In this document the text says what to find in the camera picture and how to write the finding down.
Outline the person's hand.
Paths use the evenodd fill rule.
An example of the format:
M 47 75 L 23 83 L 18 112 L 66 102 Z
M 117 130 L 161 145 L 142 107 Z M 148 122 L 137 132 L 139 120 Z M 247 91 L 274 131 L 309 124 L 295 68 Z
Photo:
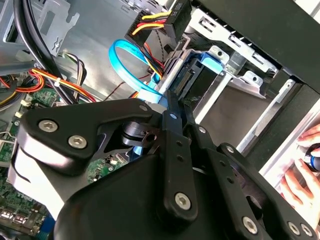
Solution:
M 297 145 L 304 148 L 319 142 L 319 125 L 307 130 L 297 139 Z M 299 183 L 292 170 L 288 170 L 281 179 L 281 195 L 296 210 L 314 209 L 320 204 L 320 182 L 302 159 L 296 158 L 294 164 L 304 178 L 306 187 Z

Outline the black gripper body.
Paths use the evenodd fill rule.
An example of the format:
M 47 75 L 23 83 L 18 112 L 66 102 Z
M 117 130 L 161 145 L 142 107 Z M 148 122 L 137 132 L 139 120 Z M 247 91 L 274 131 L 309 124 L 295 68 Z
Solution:
M 186 220 L 178 215 L 175 194 L 165 196 L 164 168 L 154 156 L 143 157 L 76 192 L 55 223 L 56 240 L 226 240 L 219 230 L 217 201 L 206 187 L 206 173 L 192 157 L 192 174 L 179 187 L 195 186 Z

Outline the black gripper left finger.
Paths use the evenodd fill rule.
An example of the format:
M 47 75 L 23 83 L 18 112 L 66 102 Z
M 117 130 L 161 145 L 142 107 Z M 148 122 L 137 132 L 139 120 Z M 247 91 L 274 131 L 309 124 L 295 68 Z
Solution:
M 190 140 L 183 134 L 176 94 L 168 92 L 166 99 L 163 113 L 136 98 L 27 111 L 20 121 L 9 182 L 57 219 L 66 202 L 92 184 L 87 180 L 90 163 L 142 147 L 141 156 L 125 166 L 144 157 L 159 159 L 164 195 L 175 194 L 181 219 L 194 219 L 197 210 L 186 211 L 196 188 L 181 189 L 178 183 L 193 172 Z

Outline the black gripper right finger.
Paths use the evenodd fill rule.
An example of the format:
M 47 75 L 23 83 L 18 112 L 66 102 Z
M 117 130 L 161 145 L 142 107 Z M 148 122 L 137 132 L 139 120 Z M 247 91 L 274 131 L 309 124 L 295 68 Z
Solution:
M 228 143 L 215 146 L 205 128 L 184 105 L 183 131 L 191 138 L 191 155 L 204 170 L 217 229 L 226 240 L 316 240 L 312 227 Z

